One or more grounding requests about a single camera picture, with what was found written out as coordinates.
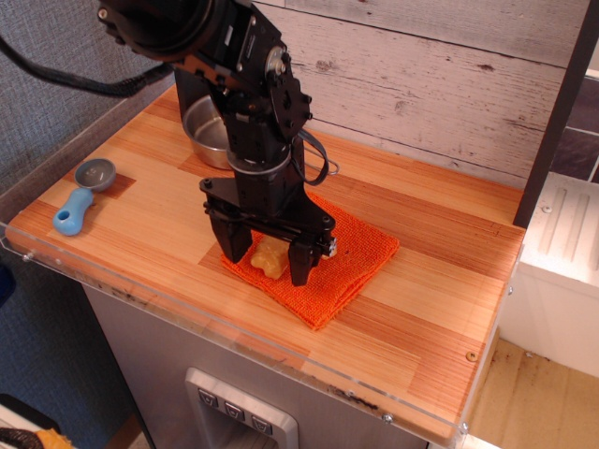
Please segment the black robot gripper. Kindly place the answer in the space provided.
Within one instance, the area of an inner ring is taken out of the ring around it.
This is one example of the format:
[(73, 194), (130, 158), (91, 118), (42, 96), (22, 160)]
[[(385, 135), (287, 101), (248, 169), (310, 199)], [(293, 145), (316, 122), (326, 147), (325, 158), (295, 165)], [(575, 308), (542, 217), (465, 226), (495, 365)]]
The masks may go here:
[(292, 242), (288, 249), (291, 282), (303, 286), (322, 255), (333, 256), (335, 220), (309, 198), (293, 163), (271, 173), (244, 174), (232, 178), (205, 178), (199, 184), (212, 231), (233, 263), (240, 262), (258, 231)]

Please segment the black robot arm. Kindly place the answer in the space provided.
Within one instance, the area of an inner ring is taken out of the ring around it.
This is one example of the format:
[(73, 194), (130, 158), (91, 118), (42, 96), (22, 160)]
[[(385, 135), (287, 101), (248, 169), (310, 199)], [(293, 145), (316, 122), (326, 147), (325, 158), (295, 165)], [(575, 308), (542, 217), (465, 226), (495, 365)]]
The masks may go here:
[(306, 284), (335, 250), (335, 222), (305, 191), (312, 99), (281, 32), (249, 1), (103, 1), (98, 16), (120, 44), (207, 84), (233, 174), (200, 188), (226, 258), (240, 261), (261, 232), (288, 243), (292, 283)]

